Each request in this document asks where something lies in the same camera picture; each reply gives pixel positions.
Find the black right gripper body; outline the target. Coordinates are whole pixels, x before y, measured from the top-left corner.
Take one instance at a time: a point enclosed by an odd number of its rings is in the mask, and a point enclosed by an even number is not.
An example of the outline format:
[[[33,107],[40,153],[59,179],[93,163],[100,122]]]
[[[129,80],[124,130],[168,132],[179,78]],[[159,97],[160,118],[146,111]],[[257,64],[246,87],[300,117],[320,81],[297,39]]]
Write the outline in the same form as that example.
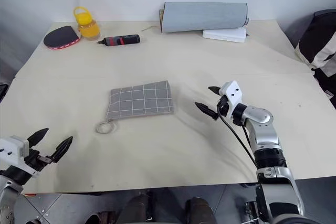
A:
[[[223,95],[217,104],[217,114],[221,116],[227,116],[228,113],[228,98]]]

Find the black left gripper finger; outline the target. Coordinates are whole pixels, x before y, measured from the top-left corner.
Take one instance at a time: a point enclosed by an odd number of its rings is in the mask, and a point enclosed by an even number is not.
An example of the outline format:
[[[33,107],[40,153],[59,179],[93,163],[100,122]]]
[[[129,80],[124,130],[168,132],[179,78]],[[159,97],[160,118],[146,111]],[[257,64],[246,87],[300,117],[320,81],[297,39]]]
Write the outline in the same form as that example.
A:
[[[73,136],[63,140],[57,147],[55,152],[51,156],[53,163],[59,162],[59,160],[66,154],[72,144]]]
[[[35,146],[37,145],[46,135],[46,133],[48,132],[49,128],[44,128],[41,129],[37,132],[35,132],[33,135],[31,135],[27,140],[29,142],[30,146]]]

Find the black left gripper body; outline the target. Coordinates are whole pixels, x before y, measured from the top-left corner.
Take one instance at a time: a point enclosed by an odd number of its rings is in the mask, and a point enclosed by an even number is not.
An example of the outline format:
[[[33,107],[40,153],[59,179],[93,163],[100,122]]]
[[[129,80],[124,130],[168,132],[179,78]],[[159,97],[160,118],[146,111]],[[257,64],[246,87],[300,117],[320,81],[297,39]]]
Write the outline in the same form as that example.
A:
[[[29,155],[25,157],[25,163],[34,170],[41,172],[47,165],[54,163],[54,159],[50,156],[41,156],[40,151],[29,149]]]

